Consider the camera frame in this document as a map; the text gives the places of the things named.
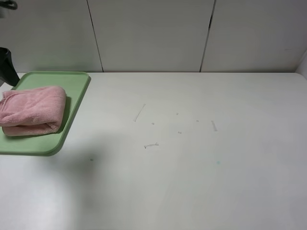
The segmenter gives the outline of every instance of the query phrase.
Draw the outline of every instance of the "scratch mark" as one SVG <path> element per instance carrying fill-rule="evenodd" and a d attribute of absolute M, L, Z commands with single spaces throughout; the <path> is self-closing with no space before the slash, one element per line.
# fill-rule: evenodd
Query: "scratch mark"
<path fill-rule="evenodd" d="M 136 122 L 136 119 L 138 119 L 138 116 L 140 115 L 140 113 L 142 112 L 143 108 L 145 107 L 146 104 L 143 105 L 142 109 L 139 111 L 139 113 L 136 115 L 136 117 L 134 118 L 134 122 Z"/>
<path fill-rule="evenodd" d="M 158 142 L 156 142 L 155 144 L 151 144 L 151 145 L 144 145 L 144 148 L 150 147 L 150 146 L 159 146 Z"/>
<path fill-rule="evenodd" d="M 216 126 L 215 126 L 214 121 L 211 121 L 211 123 L 212 123 L 212 126 L 213 126 L 213 130 L 214 130 L 215 132 L 217 132 L 217 128 L 216 128 Z"/>

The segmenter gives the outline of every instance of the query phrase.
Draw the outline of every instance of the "panel seam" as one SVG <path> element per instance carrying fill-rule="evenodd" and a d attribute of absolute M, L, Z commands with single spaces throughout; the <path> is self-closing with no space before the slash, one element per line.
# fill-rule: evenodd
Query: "panel seam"
<path fill-rule="evenodd" d="M 217 1 L 217 0 L 214 0 L 214 3 L 213 3 L 213 8 L 212 8 L 212 12 L 211 12 L 210 22 L 209 22 L 209 26 L 208 26 L 208 33 L 207 33 L 206 42 L 205 42 L 205 47 L 204 47 L 204 49 L 203 49 L 203 54 L 202 54 L 202 59 L 201 59 L 200 72 L 201 72 L 201 69 L 202 69 L 203 60 L 204 60 L 204 58 L 205 58 L 205 52 L 206 52 L 206 48 L 207 48 L 207 44 L 208 44 L 209 33 L 210 33 L 211 24 L 212 24 L 212 20 L 213 20 L 213 14 L 214 14 L 214 10 L 215 10 L 216 1 Z"/>
<path fill-rule="evenodd" d="M 100 52 L 99 52 L 99 47 L 98 47 L 98 43 L 97 43 L 96 33 L 95 33 L 95 29 L 94 29 L 92 14 L 91 14 L 91 10 L 90 10 L 90 5 L 88 4 L 88 0 L 86 0 L 86 3 L 87 3 L 88 11 L 89 11 L 89 13 L 90 13 L 90 18 L 91 18 L 91 23 L 92 23 L 92 27 L 93 27 L 93 32 L 94 32 L 94 37 L 95 37 L 95 41 L 96 41 L 96 47 L 97 47 L 97 51 L 98 51 L 98 55 L 99 55 L 99 60 L 100 60 L 101 69 L 102 69 L 102 72 L 104 72 L 104 68 L 103 68 L 103 66 L 102 66 L 101 56 L 100 56 Z"/>

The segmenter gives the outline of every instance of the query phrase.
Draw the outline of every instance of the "pink folded towel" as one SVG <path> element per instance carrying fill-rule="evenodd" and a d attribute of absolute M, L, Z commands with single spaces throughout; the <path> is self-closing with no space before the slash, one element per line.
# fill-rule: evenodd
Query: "pink folded towel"
<path fill-rule="evenodd" d="M 7 136 L 55 133 L 65 102 L 66 93 L 59 86 L 6 91 L 0 101 L 0 126 Z"/>

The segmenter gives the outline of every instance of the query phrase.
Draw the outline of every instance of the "black object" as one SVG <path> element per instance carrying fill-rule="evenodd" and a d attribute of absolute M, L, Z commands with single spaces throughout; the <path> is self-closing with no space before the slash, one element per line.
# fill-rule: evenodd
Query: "black object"
<path fill-rule="evenodd" d="M 9 10 L 16 10 L 18 8 L 17 3 L 12 0 L 0 0 L 0 7 L 9 9 Z"/>
<path fill-rule="evenodd" d="M 19 77 L 12 63 L 11 52 L 2 47 L 0 47 L 0 80 L 11 86 L 16 86 L 19 82 Z"/>

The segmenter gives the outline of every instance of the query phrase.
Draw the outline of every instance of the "pink towel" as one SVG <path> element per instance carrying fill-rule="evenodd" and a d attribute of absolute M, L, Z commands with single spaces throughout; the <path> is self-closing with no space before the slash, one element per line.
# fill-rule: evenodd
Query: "pink towel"
<path fill-rule="evenodd" d="M 55 133 L 65 102 L 65 91 L 59 86 L 6 91 L 0 101 L 0 126 L 7 136 Z"/>

